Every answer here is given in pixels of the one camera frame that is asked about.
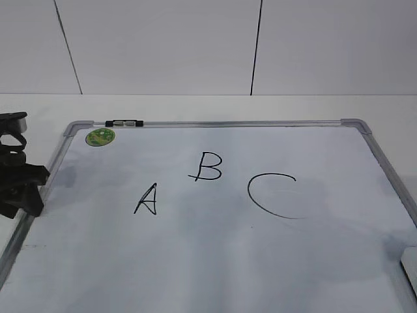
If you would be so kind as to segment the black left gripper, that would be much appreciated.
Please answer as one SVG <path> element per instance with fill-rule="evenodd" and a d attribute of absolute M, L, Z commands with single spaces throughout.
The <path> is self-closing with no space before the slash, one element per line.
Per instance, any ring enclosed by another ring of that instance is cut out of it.
<path fill-rule="evenodd" d="M 1 215 L 15 218 L 19 208 L 31 216 L 40 216 L 44 203 L 39 187 L 50 176 L 45 166 L 26 163 L 26 140 L 21 134 L 7 134 L 18 145 L 1 144 Z"/>

